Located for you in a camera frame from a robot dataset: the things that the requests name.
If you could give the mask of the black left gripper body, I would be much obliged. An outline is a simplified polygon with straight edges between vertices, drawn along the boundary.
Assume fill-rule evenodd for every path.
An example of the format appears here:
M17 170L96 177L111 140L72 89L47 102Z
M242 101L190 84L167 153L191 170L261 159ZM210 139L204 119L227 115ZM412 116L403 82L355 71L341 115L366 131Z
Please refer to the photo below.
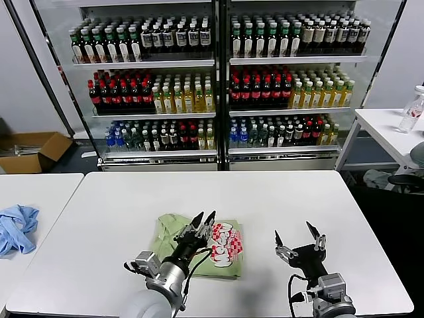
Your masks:
M182 229L175 237L177 246L170 256L170 262L180 266L189 266L196 252L207 247L210 230Z

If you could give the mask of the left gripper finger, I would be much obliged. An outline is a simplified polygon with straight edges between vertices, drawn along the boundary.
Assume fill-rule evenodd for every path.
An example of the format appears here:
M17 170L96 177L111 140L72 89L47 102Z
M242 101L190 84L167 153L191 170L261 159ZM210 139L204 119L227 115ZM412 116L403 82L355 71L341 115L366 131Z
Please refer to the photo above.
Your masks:
M180 237L181 237L181 238L184 238L184 237L186 236L186 234L187 234L187 233L196 233L196 231L197 231L198 227L199 227L199 226L200 226L200 224L201 224L202 218L203 218L203 212L201 212L201 213L200 213L200 214L198 214L196 217L194 217L194 218L191 220L190 224L186 225L186 226L182 229L182 231L181 231L181 233L180 233Z
M197 236L201 239L210 239L213 233L213 225L215 223L216 211L213 211L205 220L204 224L200 226L197 231Z

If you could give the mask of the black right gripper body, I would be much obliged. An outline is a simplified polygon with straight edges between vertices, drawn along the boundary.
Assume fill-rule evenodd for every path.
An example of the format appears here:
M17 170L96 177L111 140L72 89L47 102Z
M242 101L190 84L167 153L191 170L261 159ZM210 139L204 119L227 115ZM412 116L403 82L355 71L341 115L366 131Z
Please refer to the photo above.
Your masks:
M307 281L317 281L319 277L326 276L327 270L323 265L327 251L315 251L314 244L294 248L298 257L287 261L292 268L300 269Z

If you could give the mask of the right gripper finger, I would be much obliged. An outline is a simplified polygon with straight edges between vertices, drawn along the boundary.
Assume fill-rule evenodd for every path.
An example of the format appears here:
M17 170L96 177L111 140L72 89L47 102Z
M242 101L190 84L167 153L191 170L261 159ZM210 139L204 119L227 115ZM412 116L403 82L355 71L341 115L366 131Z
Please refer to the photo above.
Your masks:
M326 236L321 235L320 232L317 230L316 227L314 227L309 221L306 221L307 227L315 239L315 251L324 251L326 246Z
M276 255L280 257L283 261L290 261L294 258L298 257L298 253L293 251L292 249L285 246L277 232L277 230L274 231L275 233L275 242L276 242Z

